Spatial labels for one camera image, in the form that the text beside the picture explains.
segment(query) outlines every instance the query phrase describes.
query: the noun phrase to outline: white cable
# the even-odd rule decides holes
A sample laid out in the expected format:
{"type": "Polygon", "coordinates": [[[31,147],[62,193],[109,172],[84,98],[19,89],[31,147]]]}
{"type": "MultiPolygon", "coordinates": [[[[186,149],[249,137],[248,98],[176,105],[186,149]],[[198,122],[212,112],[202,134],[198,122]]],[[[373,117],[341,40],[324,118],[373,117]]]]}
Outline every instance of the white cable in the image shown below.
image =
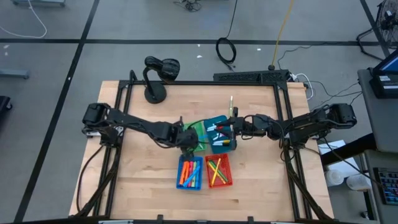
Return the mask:
{"type": "Polygon", "coordinates": [[[17,36],[17,37],[36,38],[36,39],[43,38],[43,37],[45,37],[45,36],[47,35],[47,28],[46,28],[46,26],[44,25],[44,23],[40,20],[40,18],[37,16],[36,12],[33,10],[33,7],[32,7],[32,4],[30,3],[30,0],[27,0],[27,2],[29,3],[30,10],[32,10],[32,12],[33,12],[33,14],[35,15],[35,17],[37,18],[37,20],[42,24],[42,26],[43,26],[43,28],[44,28],[44,31],[45,31],[44,34],[41,35],[40,37],[37,37],[37,36],[30,36],[30,35],[15,34],[15,33],[13,33],[13,32],[10,32],[10,31],[6,30],[5,28],[3,28],[3,27],[1,27],[1,26],[0,26],[0,29],[2,29],[4,32],[6,32],[6,33],[8,33],[8,34],[11,34],[11,35],[14,35],[14,36],[17,36]]]}
{"type": "Polygon", "coordinates": [[[308,77],[304,74],[304,73],[299,73],[299,74],[296,74],[295,76],[297,77],[297,76],[299,76],[299,75],[302,75],[302,76],[304,76],[306,79],[307,79],[307,81],[308,81],[308,84],[310,85],[310,89],[311,89],[311,96],[310,96],[310,98],[307,98],[307,100],[311,100],[311,98],[313,97],[313,89],[312,89],[312,85],[311,85],[311,82],[310,82],[310,80],[308,79],[308,77]]]}

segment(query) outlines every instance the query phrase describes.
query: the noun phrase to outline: blue basket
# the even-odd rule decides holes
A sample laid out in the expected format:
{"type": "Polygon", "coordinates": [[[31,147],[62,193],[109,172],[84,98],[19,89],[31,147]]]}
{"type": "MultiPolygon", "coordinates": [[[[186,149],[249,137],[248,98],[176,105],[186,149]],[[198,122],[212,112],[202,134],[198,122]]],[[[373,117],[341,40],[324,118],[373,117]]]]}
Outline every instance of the blue basket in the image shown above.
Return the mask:
{"type": "MultiPolygon", "coordinates": [[[[209,143],[211,146],[211,150],[213,151],[214,154],[221,154],[221,153],[226,153],[232,150],[231,145],[229,146],[213,146],[214,140],[213,138],[218,134],[217,131],[207,131],[207,128],[212,127],[215,123],[220,122],[220,121],[226,121],[227,118],[225,115],[217,116],[215,118],[207,119],[203,122],[203,125],[205,126],[205,130],[209,139],[209,143]]],[[[231,128],[229,126],[223,127],[223,131],[226,132],[231,132],[231,128]]],[[[229,138],[226,136],[218,138],[216,141],[222,141],[222,140],[228,140],[229,138]]]]}
{"type": "Polygon", "coordinates": [[[184,160],[183,156],[180,156],[180,160],[178,162],[178,172],[177,172],[177,189],[184,189],[184,190],[200,190],[201,189],[201,177],[203,175],[203,158],[200,156],[194,156],[193,158],[189,159],[188,161],[192,162],[197,162],[200,166],[200,170],[197,173],[196,179],[195,179],[195,187],[184,187],[180,185],[180,177],[181,177],[181,172],[182,172],[182,167],[184,160]]]}

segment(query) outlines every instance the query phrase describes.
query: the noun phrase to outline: gray floor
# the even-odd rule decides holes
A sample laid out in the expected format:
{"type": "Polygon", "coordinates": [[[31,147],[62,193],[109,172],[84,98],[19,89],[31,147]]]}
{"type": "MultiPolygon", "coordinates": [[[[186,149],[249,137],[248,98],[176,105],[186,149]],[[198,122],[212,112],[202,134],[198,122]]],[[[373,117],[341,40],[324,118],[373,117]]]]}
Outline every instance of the gray floor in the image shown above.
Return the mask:
{"type": "MultiPolygon", "coordinates": [[[[64,9],[35,7],[49,30],[46,38],[80,38],[92,3],[93,0],[67,0],[64,9]]],[[[201,11],[189,13],[172,4],[172,0],[101,0],[88,38],[217,39],[226,35],[234,1],[204,0],[201,3],[201,11]]],[[[378,3],[368,0],[374,15],[378,3]]],[[[289,0],[239,1],[230,39],[275,40],[288,5],[289,0]]],[[[25,35],[40,35],[42,31],[26,7],[15,7],[5,0],[0,1],[0,26],[25,35]]],[[[282,39],[355,40],[356,35],[368,28],[370,25],[359,1],[296,0],[282,39]]],[[[0,30],[0,39],[12,37],[0,30]]],[[[366,40],[375,41],[376,38],[372,34],[366,40]]],[[[0,79],[0,95],[12,97],[14,103],[0,132],[0,223],[11,222],[15,217],[76,47],[77,44],[0,42],[0,67],[29,69],[32,74],[29,80],[0,79]]],[[[237,45],[236,48],[236,71],[265,70],[274,50],[273,45],[237,45]]],[[[279,57],[284,50],[293,48],[296,46],[281,45],[279,57]]],[[[382,56],[380,47],[366,48],[382,56]]],[[[85,108],[96,101],[103,80],[126,79],[130,69],[142,79],[143,61],[148,55],[178,59],[181,63],[179,80],[212,80],[214,73],[228,72],[219,61],[214,45],[86,44],[25,221],[68,215],[86,144],[80,132],[85,108]]],[[[323,82],[328,91],[335,94],[357,81],[358,69],[377,63],[355,46],[314,46],[287,54],[281,66],[323,82]]],[[[315,96],[308,102],[310,108],[328,99],[320,85],[313,85],[315,96]]],[[[359,89],[355,86],[350,91],[359,89]]],[[[335,98],[330,102],[349,103],[352,98],[335,98]]],[[[332,131],[329,140],[350,142],[371,132],[363,99],[359,97],[353,105],[358,124],[347,131],[332,131]]],[[[366,209],[362,193],[341,186],[330,189],[330,196],[336,218],[372,223],[359,217],[359,212],[366,209]]]]}

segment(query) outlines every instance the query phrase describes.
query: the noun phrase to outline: black lamp base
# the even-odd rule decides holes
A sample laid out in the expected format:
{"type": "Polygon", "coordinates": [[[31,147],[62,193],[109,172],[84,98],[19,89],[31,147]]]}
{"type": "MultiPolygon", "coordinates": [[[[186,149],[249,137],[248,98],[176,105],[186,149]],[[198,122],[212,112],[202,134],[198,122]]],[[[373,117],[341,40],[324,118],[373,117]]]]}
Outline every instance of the black lamp base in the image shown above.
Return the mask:
{"type": "Polygon", "coordinates": [[[152,90],[154,91],[154,95],[152,96],[149,93],[148,87],[145,89],[145,99],[149,102],[149,103],[160,103],[162,101],[164,101],[164,99],[166,99],[167,96],[167,92],[166,92],[166,88],[164,88],[164,86],[160,83],[151,83],[150,86],[152,87],[152,90]]]}

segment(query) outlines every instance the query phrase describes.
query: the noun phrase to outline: green container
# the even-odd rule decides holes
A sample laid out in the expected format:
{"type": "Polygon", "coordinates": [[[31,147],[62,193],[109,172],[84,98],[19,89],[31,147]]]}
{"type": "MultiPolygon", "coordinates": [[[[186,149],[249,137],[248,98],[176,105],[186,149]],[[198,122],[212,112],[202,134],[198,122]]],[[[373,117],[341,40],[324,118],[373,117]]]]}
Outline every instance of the green container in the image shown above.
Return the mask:
{"type": "MultiPolygon", "coordinates": [[[[188,126],[190,124],[192,124],[192,123],[193,122],[184,124],[184,130],[186,130],[188,128],[188,126]]],[[[205,133],[205,129],[203,128],[202,122],[194,124],[192,126],[192,128],[194,128],[197,131],[198,137],[199,137],[199,141],[201,141],[201,142],[206,142],[207,141],[207,136],[206,136],[206,133],[205,133]]],[[[195,148],[194,152],[204,151],[204,150],[206,150],[206,147],[207,147],[207,144],[199,143],[198,146],[195,148]]]]}

